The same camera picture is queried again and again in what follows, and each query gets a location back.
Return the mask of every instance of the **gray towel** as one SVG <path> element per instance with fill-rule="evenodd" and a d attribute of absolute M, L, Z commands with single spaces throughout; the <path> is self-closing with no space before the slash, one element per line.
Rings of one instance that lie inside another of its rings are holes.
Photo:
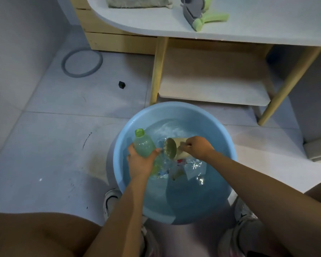
<path fill-rule="evenodd" d="M 173 0 L 106 0 L 111 8 L 150 8 L 168 7 L 172 8 Z"/>

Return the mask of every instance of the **green handle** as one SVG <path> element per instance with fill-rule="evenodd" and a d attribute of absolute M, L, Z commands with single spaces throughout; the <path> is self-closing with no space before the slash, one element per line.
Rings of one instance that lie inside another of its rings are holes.
<path fill-rule="evenodd" d="M 229 14 L 227 13 L 210 13 L 205 12 L 202 14 L 202 17 L 200 18 L 203 23 L 209 22 L 209 21 L 227 21 L 229 17 Z"/>

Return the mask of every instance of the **wooden drawer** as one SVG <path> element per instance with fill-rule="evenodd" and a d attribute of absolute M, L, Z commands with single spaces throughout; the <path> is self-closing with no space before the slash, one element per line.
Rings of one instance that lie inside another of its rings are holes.
<path fill-rule="evenodd" d="M 93 50 L 154 55 L 156 37 L 85 32 Z"/>
<path fill-rule="evenodd" d="M 70 0 L 74 8 L 78 9 L 90 9 L 87 0 Z"/>
<path fill-rule="evenodd" d="M 100 20 L 91 10 L 79 10 L 75 9 L 77 17 L 81 22 L 81 26 L 86 32 L 101 32 L 111 34 L 130 34 L 127 31 L 117 29 L 111 25 L 108 25 L 104 21 Z"/>

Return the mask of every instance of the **gray rubber ring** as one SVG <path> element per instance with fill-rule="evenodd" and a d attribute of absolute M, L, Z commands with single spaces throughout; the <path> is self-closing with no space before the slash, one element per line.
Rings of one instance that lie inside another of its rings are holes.
<path fill-rule="evenodd" d="M 70 58 L 72 55 L 74 55 L 74 54 L 77 53 L 77 52 L 86 51 L 86 50 L 93 51 L 93 52 L 95 52 L 96 54 L 99 55 L 98 64 L 97 64 L 93 69 L 91 69 L 91 70 L 88 71 L 88 72 L 82 73 L 82 74 L 73 74 L 73 73 L 70 73 L 68 70 L 65 69 L 65 63 L 67 62 L 68 58 Z M 101 54 L 100 51 L 92 50 L 92 49 L 89 48 L 89 47 L 80 47 L 79 49 L 75 49 L 75 50 L 73 50 L 73 51 L 70 51 L 70 52 L 63 58 L 60 67 L 62 68 L 64 74 L 66 74 L 67 76 L 79 78 L 79 77 L 87 77 L 87 76 L 90 76 L 91 74 L 93 74 L 93 73 L 95 73 L 96 71 L 98 71 L 98 69 L 99 69 L 99 68 L 101 67 L 101 65 L 102 65 L 102 62 L 103 62 L 103 57 L 102 57 L 102 54 Z"/>

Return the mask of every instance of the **white countertop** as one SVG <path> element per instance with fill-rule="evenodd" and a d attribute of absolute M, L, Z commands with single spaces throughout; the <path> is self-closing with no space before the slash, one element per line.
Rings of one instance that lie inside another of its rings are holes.
<path fill-rule="evenodd" d="M 108 8 L 106 0 L 88 0 L 106 23 L 150 36 L 321 46 L 321 0 L 212 0 L 210 9 L 227 12 L 227 22 L 211 22 L 195 32 L 180 0 L 173 9 Z"/>

